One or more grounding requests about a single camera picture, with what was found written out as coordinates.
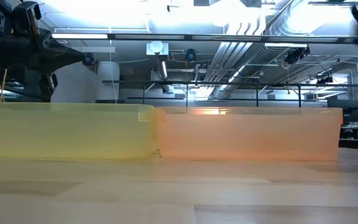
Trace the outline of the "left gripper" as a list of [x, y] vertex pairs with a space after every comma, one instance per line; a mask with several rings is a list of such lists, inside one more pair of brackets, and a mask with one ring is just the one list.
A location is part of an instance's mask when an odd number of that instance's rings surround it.
[[29, 41], [26, 53], [28, 69], [52, 74], [59, 68], [86, 60], [85, 53], [58, 43], [49, 30], [39, 27], [42, 15], [37, 2], [18, 4], [11, 16], [11, 34]]

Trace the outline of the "white cylindrical tank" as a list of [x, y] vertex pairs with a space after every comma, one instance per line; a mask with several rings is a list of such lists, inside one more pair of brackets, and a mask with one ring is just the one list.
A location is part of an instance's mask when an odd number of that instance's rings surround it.
[[97, 69], [97, 100], [113, 100], [119, 98], [119, 84], [112, 81], [119, 80], [120, 66], [115, 62], [99, 62]]

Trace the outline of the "yellow translucent plastic bin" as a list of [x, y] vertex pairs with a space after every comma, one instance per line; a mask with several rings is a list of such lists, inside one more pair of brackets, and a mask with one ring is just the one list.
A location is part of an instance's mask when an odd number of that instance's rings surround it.
[[150, 105], [0, 103], [0, 157], [137, 159], [156, 149]]

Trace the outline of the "white round ceiling lamp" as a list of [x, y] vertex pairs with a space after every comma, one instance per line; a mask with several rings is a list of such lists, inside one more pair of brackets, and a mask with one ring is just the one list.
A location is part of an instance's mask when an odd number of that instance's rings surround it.
[[168, 55], [168, 43], [159, 40], [151, 41], [146, 44], [146, 55]]

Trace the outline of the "white ceiling pipe bundle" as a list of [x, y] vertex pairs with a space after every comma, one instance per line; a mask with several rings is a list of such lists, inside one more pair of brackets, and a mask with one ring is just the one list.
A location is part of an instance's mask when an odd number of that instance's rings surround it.
[[[229, 35], [251, 35], [257, 28], [258, 19], [242, 21], [238, 24], [230, 23], [226, 34]], [[244, 42], [222, 42], [208, 68], [204, 81], [218, 82], [229, 71], [231, 63], [239, 51], [245, 45]]]

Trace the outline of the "black metal railing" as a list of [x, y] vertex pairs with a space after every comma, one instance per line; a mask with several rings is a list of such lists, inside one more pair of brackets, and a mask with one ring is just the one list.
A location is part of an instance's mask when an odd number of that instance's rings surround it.
[[[232, 99], [233, 101], [255, 101], [256, 106], [259, 106], [260, 101], [280, 101], [280, 99], [261, 99], [259, 98], [259, 93], [263, 92], [266, 87], [297, 87], [295, 93], [298, 94], [298, 98], [296, 100], [289, 100], [284, 99], [282, 101], [295, 101], [298, 103], [298, 106], [301, 107], [301, 103], [303, 101], [313, 101], [313, 100], [302, 100], [301, 99], [301, 88], [302, 87], [338, 87], [338, 88], [345, 88], [347, 91], [348, 88], [358, 88], [358, 84], [305, 84], [305, 83], [238, 83], [238, 82], [180, 82], [180, 81], [127, 81], [127, 80], [116, 80], [112, 81], [112, 83], [118, 84], [142, 84], [142, 97], [128, 97], [130, 100], [142, 100], [145, 103], [146, 100], [185, 100], [186, 106], [188, 106], [188, 100], [195, 100], [196, 98], [189, 98], [188, 91], [190, 85], [206, 85], [206, 86], [220, 86], [220, 85], [227, 85], [227, 86], [252, 86], [255, 88], [255, 98], [236, 98]], [[161, 86], [171, 86], [171, 85], [185, 85], [185, 96], [179, 98], [169, 98], [169, 97], [146, 97], [146, 85], [150, 85], [153, 87], [154, 85], [161, 85]]]

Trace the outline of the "orange translucent plastic bin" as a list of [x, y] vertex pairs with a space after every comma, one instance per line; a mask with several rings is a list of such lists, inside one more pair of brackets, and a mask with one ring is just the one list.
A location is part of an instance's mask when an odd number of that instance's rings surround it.
[[160, 155], [202, 161], [335, 161], [340, 108], [158, 107]]

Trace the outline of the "black background monitor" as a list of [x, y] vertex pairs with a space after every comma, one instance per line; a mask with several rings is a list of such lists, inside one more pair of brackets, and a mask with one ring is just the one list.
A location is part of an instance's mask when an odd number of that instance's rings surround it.
[[329, 99], [329, 108], [342, 108], [343, 121], [345, 123], [358, 122], [358, 101]]

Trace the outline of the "black aluminium rig frame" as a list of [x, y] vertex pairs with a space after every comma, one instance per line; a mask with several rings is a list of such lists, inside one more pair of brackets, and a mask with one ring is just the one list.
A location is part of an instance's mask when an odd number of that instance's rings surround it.
[[122, 40], [122, 41], [201, 41], [201, 42], [258, 42], [290, 44], [353, 44], [353, 36], [268, 36], [268, 35], [214, 35], [214, 34], [85, 34], [53, 33], [63, 40]]

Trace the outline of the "silver spiral air duct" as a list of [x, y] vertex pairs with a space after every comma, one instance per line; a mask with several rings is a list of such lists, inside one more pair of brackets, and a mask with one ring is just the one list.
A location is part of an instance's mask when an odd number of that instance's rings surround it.
[[[265, 27], [263, 35], [270, 36], [309, 36], [317, 28], [335, 19], [343, 19], [349, 12], [347, 6], [310, 4], [312, 0], [290, 0], [290, 2]], [[231, 75], [230, 82], [240, 82], [241, 75], [254, 76], [274, 62], [290, 47], [267, 47], [264, 43], [248, 43], [246, 50], [236, 60], [237, 71]]]

